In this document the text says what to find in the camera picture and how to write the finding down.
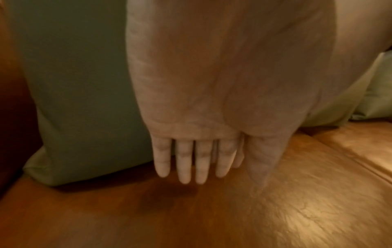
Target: green pillow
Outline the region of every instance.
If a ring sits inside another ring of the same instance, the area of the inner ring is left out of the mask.
[[[386,52],[353,120],[392,117],[392,51]]]
[[[303,127],[335,126],[340,127],[350,119],[366,93],[376,69],[384,54],[380,54],[373,65],[350,88],[331,103],[312,113],[303,123]]]
[[[25,172],[47,185],[152,160],[125,52],[126,0],[8,0],[44,146]]]

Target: leather surface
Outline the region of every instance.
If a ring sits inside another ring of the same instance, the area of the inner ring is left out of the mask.
[[[339,129],[308,133],[392,183],[392,123],[350,122]]]
[[[0,8],[0,191],[41,146],[36,109]]]
[[[0,201],[0,247],[386,248],[392,188],[297,134],[261,191],[244,168],[204,186],[152,164],[47,188],[21,178]]]

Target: couch armrest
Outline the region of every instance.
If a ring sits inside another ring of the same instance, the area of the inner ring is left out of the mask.
[[[41,145],[36,108],[0,7],[0,191]]]

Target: brown leather couch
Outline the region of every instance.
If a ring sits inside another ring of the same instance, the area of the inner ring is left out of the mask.
[[[264,190],[244,168],[203,186],[152,164],[57,188],[20,176],[41,141],[12,44],[0,12],[0,247],[392,247],[383,120],[298,132]]]

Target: light green pillow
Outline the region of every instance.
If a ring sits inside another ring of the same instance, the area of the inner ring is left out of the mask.
[[[303,127],[335,126],[339,127],[350,119],[358,104],[366,93],[372,78],[382,61],[380,54],[373,65],[350,88],[335,100],[312,113],[303,123]]]
[[[392,51],[386,52],[353,120],[392,117]]]
[[[126,0],[7,0],[44,148],[24,171],[47,185],[152,160],[125,52]]]

